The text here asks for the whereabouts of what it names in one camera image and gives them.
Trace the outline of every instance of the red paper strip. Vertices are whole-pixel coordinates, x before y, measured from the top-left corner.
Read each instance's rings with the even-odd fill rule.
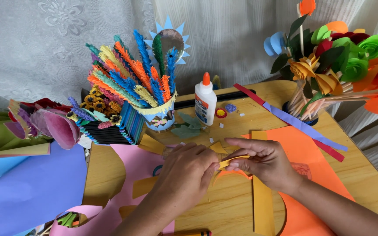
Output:
[[[243,87],[242,85],[236,83],[233,85],[236,89],[242,91],[243,93],[245,93],[247,96],[249,96],[251,99],[253,99],[255,102],[257,102],[259,105],[261,105],[263,108],[265,108],[263,106],[263,104],[265,103],[265,101],[260,98],[259,96],[257,96],[256,94],[254,94],[252,91],[250,91],[249,89]],[[327,152],[329,155],[331,155],[333,158],[337,159],[338,161],[342,162],[344,160],[344,156],[341,154],[341,153],[338,153],[336,150],[334,150],[332,147],[316,140],[316,139],[313,139],[313,141],[315,142],[315,144],[321,148],[323,151]]]

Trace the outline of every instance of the lace curtain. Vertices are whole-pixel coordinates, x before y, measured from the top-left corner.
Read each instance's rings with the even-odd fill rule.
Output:
[[[67,104],[80,97],[91,59],[85,43],[112,45],[119,34],[137,49],[133,29],[150,38],[169,14],[190,34],[187,64],[177,67],[179,94],[192,93],[202,74],[218,74],[223,87],[270,78],[274,61],[263,41],[288,32],[297,18],[293,0],[0,0],[0,109],[8,99],[48,97]],[[316,0],[305,28],[342,20],[350,29],[378,33],[378,1]]]

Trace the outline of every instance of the blue paper sun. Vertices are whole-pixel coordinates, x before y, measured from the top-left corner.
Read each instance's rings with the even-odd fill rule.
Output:
[[[172,24],[171,24],[171,21],[170,21],[170,17],[169,17],[169,16],[167,16],[167,18],[166,18],[166,20],[165,20],[164,28],[162,28],[161,25],[160,25],[158,22],[156,22],[155,25],[156,25],[156,28],[157,28],[157,33],[154,33],[154,32],[151,32],[151,31],[150,31],[150,35],[151,35],[151,37],[152,37],[153,39],[155,38],[155,36],[156,36],[160,31],[165,30],[165,29],[173,29],[173,26],[172,26]],[[183,22],[183,24],[181,24],[181,26],[177,27],[175,30],[176,30],[180,35],[182,35],[183,43],[185,43],[185,44],[184,44],[184,49],[186,50],[186,48],[190,47],[190,45],[187,45],[187,44],[186,44],[186,40],[188,40],[189,35],[183,36],[183,27],[184,27],[184,25],[185,25],[185,23]],[[145,42],[148,46],[150,46],[150,47],[152,48],[152,40],[144,40],[144,42]],[[148,55],[151,57],[151,64],[153,64],[153,63],[158,63],[157,60],[154,58],[154,53],[152,52],[152,49],[147,50],[147,52],[148,52]],[[189,55],[186,51],[184,51],[184,52],[183,52],[183,55],[182,55],[182,58],[176,63],[176,65],[178,65],[178,64],[186,64],[186,62],[183,60],[183,57],[189,57],[189,56],[190,56],[190,55]]]

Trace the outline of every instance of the orange bottle cap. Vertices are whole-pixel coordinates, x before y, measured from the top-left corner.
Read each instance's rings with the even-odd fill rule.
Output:
[[[210,74],[205,72],[204,78],[202,79],[202,84],[208,86],[210,84]]]

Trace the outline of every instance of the white glue bottle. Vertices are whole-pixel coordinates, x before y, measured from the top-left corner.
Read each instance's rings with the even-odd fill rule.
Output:
[[[211,126],[216,105],[217,95],[213,91],[210,74],[205,72],[202,82],[195,85],[195,114],[202,123]]]

